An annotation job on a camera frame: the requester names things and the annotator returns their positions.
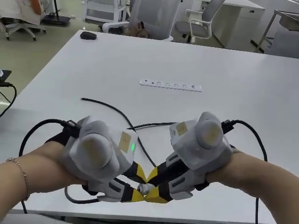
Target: gold bracelet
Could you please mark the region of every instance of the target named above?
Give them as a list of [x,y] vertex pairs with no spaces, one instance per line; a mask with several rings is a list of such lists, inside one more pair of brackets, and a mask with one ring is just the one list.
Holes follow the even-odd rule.
[[27,201],[29,199],[29,197],[30,197],[29,184],[28,184],[28,178],[27,178],[28,173],[23,170],[22,165],[15,158],[9,158],[9,159],[6,160],[6,162],[14,162],[21,169],[23,177],[25,178],[26,188],[27,188],[27,196],[24,199],[24,201]]

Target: chair backrest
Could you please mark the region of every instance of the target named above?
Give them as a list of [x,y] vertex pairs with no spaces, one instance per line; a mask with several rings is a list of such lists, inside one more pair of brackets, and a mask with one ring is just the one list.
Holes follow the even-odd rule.
[[167,39],[180,2],[181,0],[134,0],[129,28],[142,21],[152,39]]
[[202,14],[202,20],[206,22],[212,21],[225,0],[211,0]]

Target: black wire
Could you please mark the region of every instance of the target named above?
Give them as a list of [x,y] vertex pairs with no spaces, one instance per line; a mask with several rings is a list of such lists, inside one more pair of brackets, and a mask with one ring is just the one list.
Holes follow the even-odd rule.
[[173,125],[176,124],[176,122],[166,122],[166,123],[151,123],[151,124],[144,124],[144,125],[138,125],[135,127],[129,127],[127,129],[132,130],[132,129],[138,129],[142,127],[149,127],[149,126],[168,126],[168,125]]
[[99,202],[99,200],[98,200],[97,198],[95,198],[95,199],[90,199],[90,200],[76,200],[76,199],[73,199],[73,198],[69,195],[69,193],[68,193],[68,191],[67,191],[67,187],[64,188],[64,195],[65,195],[65,197],[66,197],[70,202],[72,202],[72,203],[74,203],[74,204],[91,204],[91,203]]
[[[102,105],[104,105],[104,106],[107,106],[107,107],[109,107],[109,108],[111,108],[111,109],[117,111],[117,112],[120,113],[120,114],[124,117],[124,119],[128,122],[128,124],[129,124],[129,126],[130,126],[130,129],[133,130],[134,132],[136,132],[134,126],[132,125],[132,123],[131,123],[131,121],[128,119],[128,117],[127,117],[122,111],[120,111],[119,109],[117,109],[116,107],[111,106],[111,105],[109,105],[109,104],[106,104],[106,103],[104,103],[104,102],[95,100],[95,99],[81,98],[81,100],[83,100],[83,101],[89,101],[89,102],[93,102],[93,103],[97,103],[97,104],[102,104]],[[147,157],[148,160],[150,161],[150,163],[151,163],[154,167],[156,167],[154,161],[151,159],[150,155],[149,155],[149,154],[147,153],[147,151],[145,150],[145,148],[144,148],[144,146],[143,146],[143,144],[142,144],[142,142],[141,142],[141,140],[140,140],[139,137],[138,137],[138,142],[139,142],[140,147],[142,148],[144,154],[146,155],[146,157]]]
[[9,106],[0,114],[0,117],[2,117],[6,113],[6,111],[8,111],[8,109],[14,104],[14,101],[17,98],[17,89],[16,89],[16,87],[13,84],[10,84],[8,87],[13,87],[13,89],[14,89],[14,98],[11,101],[11,103],[9,104]]
[[0,94],[9,102],[9,103],[11,103],[11,101],[2,93],[2,92],[0,92]]
[[24,214],[28,214],[26,206],[25,206],[25,202],[21,201],[21,204],[22,204],[22,207],[23,207]]
[[[260,138],[260,136],[258,135],[258,133],[254,130],[254,128],[252,126],[250,126],[248,123],[246,123],[245,121],[242,120],[232,120],[233,124],[241,124],[246,126],[256,137],[258,144],[261,147],[262,153],[263,153],[263,160],[268,162],[268,156],[265,150],[265,147],[263,146],[262,140]],[[256,224],[258,224],[258,203],[259,203],[259,198],[256,198]]]
[[[20,151],[19,151],[19,157],[21,157],[23,155],[23,152],[24,152],[24,148],[25,148],[25,145],[29,139],[29,137],[38,129],[40,128],[41,126],[45,125],[45,124],[50,124],[50,123],[56,123],[56,124],[61,124],[63,126],[67,125],[67,122],[63,121],[63,120],[58,120],[58,119],[47,119],[47,120],[43,120],[41,122],[39,122],[37,125],[35,125],[25,136],[25,138],[23,139],[22,141],[22,144],[21,144],[21,147],[20,147]],[[21,204],[22,204],[22,207],[23,207],[23,211],[24,211],[24,214],[28,214],[27,213],[27,209],[26,209],[26,206],[25,206],[25,202],[22,200],[21,201]]]

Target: power strip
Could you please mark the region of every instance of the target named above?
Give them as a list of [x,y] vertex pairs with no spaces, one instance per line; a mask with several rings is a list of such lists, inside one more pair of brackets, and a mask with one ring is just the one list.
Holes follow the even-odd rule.
[[146,85],[146,86],[202,92],[202,88],[200,85],[185,84],[185,83],[169,83],[169,82],[151,80],[151,79],[140,79],[139,83],[140,85]]

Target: white table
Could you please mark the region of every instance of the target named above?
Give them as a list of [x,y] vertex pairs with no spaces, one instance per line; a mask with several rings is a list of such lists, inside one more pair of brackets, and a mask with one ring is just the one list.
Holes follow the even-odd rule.
[[[27,131],[42,119],[79,120],[97,115],[109,125],[128,127],[121,115],[81,97],[102,100],[122,110],[134,125],[185,121],[204,111],[220,120],[243,119],[259,133],[269,161],[299,175],[298,114],[299,61],[181,43],[100,34],[95,41],[81,40],[78,31],[37,77],[20,93],[13,107],[0,119],[0,158],[17,156]],[[203,92],[140,86],[140,78],[201,84]],[[47,125],[28,141],[29,152],[61,131]],[[162,163],[173,151],[168,127],[138,131],[152,159]],[[231,144],[262,158],[253,134],[236,126],[228,135]],[[138,147],[135,160],[146,175],[152,166]],[[70,194],[89,197],[80,186]],[[147,221],[201,223],[253,223],[255,199],[220,184],[212,184],[194,197],[154,203],[72,204],[63,190],[33,194],[31,213],[64,216],[119,218]],[[13,212],[22,212],[17,205]],[[274,223],[261,203],[260,223]]]

